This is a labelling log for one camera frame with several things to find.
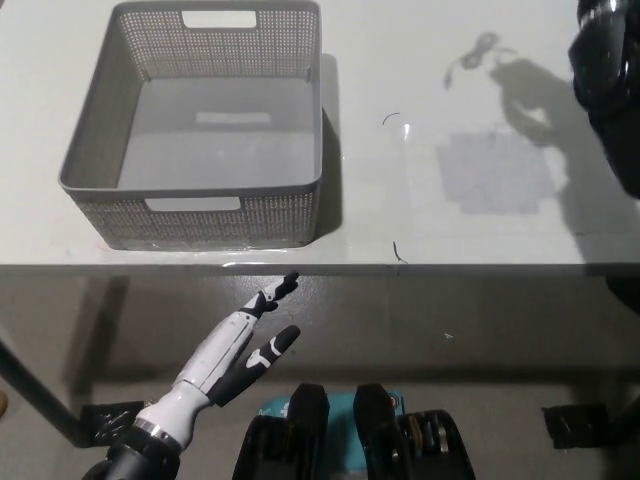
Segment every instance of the teal component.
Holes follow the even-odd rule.
[[[400,392],[389,392],[397,415],[404,414],[404,399]],[[354,393],[330,393],[329,424],[325,441],[323,468],[329,472],[353,472],[367,469],[362,444],[353,418]],[[258,415],[286,417],[289,397],[276,397],[267,402]]]

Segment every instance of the white table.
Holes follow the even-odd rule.
[[[289,251],[113,251],[57,175],[115,3],[7,0],[0,10],[4,269],[604,272],[640,261],[638,206],[568,83],[576,2],[556,0],[323,0],[340,226]],[[483,33],[513,52],[456,63]]]

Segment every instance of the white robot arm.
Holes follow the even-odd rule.
[[[257,349],[246,365],[229,371],[249,343],[263,313],[275,310],[277,300],[298,286],[291,273],[259,291],[244,307],[220,322],[200,344],[176,378],[171,391],[143,409],[134,427],[163,441],[176,453],[193,438],[197,414],[204,408],[225,405],[255,382],[295,341],[300,330],[290,326]]]

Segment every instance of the gray plastic basket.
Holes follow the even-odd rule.
[[[320,32],[306,1],[118,5],[62,187],[115,249],[309,243]]]

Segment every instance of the robotic hand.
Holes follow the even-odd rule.
[[[640,198],[640,1],[579,0],[574,90],[625,191]]]
[[[256,322],[297,288],[297,278],[294,272],[272,283],[220,322],[187,362],[169,393],[138,413],[133,426],[84,480],[174,479],[179,456],[193,438],[198,413],[229,403],[298,338],[300,330],[291,325],[255,350],[244,365],[231,368],[249,343]]]

